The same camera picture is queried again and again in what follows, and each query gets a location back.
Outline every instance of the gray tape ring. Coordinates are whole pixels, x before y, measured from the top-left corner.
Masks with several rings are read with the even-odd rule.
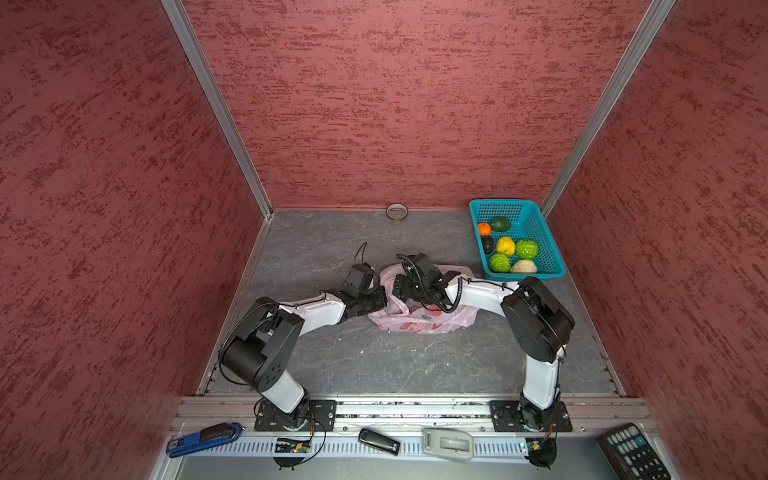
[[[392,204],[386,208],[386,217],[394,222],[405,220],[408,216],[408,208],[403,204]]]

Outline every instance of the calculator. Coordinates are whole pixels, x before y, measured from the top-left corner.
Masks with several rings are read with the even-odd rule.
[[[596,442],[620,480],[670,480],[659,455],[634,423],[597,437]]]

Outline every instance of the blue plastic basket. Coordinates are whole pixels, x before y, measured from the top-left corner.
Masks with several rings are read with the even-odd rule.
[[[530,200],[473,200],[469,202],[469,211],[472,212],[472,222],[474,222],[473,227],[475,228],[475,237],[480,249],[480,257],[482,257],[485,278],[497,282],[519,282],[529,276],[525,273],[495,273],[488,268],[488,260],[493,253],[485,255],[483,252],[477,225],[478,223],[487,223],[490,219],[499,215],[507,217],[512,226],[505,232],[493,232],[491,236],[494,243],[498,242],[498,239],[502,237],[511,237],[515,242],[526,238],[533,240],[538,243],[538,257],[533,259],[538,268],[538,273],[530,276],[535,276],[542,280],[565,276],[563,257],[560,255],[558,246],[555,244],[554,238],[552,238],[552,233],[549,231],[549,227],[547,227],[547,222],[544,220],[544,216],[541,215],[541,210],[538,209],[536,203]],[[509,259],[512,265],[515,265],[515,262],[520,260],[520,257],[515,254],[509,257]]]

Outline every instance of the red textured wallpaper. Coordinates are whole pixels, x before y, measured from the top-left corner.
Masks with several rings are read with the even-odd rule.
[[[260,214],[157,0],[0,6],[0,477],[146,478]]]
[[[544,200],[649,0],[187,0],[276,207]]]
[[[768,3],[678,0],[550,225],[684,478],[768,478]]]

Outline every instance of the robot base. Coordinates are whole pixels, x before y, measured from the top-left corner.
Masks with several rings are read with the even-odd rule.
[[[315,415],[315,420],[326,428],[326,432],[331,432],[336,420],[336,400],[310,399],[307,418],[311,418],[312,414]],[[264,401],[259,404],[253,430],[256,432],[308,432],[310,426],[310,422],[304,422],[298,429],[294,429],[290,418],[276,409],[271,402]]]
[[[493,421],[493,429],[496,432],[530,432],[530,429],[525,428],[522,423],[521,413],[519,412],[520,402],[505,401],[505,400],[492,400],[488,402],[488,406],[491,407],[491,420]],[[568,411],[565,409],[563,402],[557,402],[554,405],[552,411],[551,420],[553,422],[553,432],[573,432],[574,426],[571,424]],[[542,430],[543,433],[547,433],[548,429]]]

